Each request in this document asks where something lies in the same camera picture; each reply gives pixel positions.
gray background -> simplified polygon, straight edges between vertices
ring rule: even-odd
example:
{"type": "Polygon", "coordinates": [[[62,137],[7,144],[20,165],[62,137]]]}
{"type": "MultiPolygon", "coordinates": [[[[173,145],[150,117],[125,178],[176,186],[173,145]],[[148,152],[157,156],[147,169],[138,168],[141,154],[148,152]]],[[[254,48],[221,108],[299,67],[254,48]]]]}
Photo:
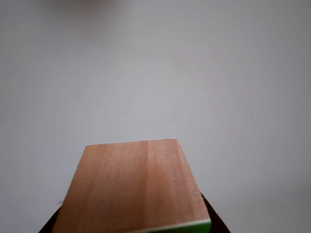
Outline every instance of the gray background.
{"type": "Polygon", "coordinates": [[[177,137],[233,233],[310,232],[311,2],[0,3],[0,232],[38,232],[88,144],[177,137]]]}

wooden board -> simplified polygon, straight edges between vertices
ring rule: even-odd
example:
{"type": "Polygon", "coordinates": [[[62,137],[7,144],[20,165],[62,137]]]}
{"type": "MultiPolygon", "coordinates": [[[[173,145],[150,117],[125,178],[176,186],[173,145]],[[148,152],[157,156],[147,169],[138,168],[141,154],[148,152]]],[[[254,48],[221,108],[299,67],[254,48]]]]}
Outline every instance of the wooden board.
{"type": "Polygon", "coordinates": [[[209,228],[208,212],[177,139],[161,139],[87,146],[53,233],[188,225],[209,228]]]}

black object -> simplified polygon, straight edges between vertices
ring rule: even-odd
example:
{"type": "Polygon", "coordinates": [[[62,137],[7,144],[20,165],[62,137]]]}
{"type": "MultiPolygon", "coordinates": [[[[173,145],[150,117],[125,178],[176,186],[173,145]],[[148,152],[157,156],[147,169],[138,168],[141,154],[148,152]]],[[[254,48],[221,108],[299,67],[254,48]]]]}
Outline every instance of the black object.
{"type": "MultiPolygon", "coordinates": [[[[210,220],[212,222],[212,226],[210,228],[210,233],[230,233],[227,226],[224,224],[224,222],[221,220],[221,218],[218,216],[218,214],[215,212],[213,207],[210,205],[210,203],[206,200],[206,198],[201,194],[204,200],[204,203],[207,207],[210,220]]],[[[44,227],[39,231],[39,233],[51,233],[53,226],[55,224],[55,221],[57,219],[59,210],[61,207],[56,210],[56,212],[52,215],[50,220],[44,225],[44,227]]]]}

green strip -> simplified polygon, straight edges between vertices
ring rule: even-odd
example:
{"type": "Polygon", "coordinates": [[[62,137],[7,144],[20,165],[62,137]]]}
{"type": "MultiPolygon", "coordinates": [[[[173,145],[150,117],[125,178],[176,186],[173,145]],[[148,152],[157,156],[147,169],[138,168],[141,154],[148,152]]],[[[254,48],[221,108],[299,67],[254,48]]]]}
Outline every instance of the green strip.
{"type": "Polygon", "coordinates": [[[189,226],[182,226],[171,229],[162,229],[162,230],[153,230],[147,233],[152,232],[161,232],[161,233],[209,233],[211,227],[211,222],[199,223],[189,226]]]}

white backdrop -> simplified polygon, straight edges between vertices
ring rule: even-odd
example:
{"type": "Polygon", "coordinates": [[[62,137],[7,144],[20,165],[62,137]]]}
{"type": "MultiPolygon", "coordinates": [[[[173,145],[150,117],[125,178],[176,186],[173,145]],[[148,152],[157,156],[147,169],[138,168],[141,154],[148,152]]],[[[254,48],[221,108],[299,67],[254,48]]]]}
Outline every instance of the white backdrop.
{"type": "Polygon", "coordinates": [[[88,144],[177,137],[233,233],[310,232],[311,3],[0,3],[0,232],[38,232],[88,144]]]}

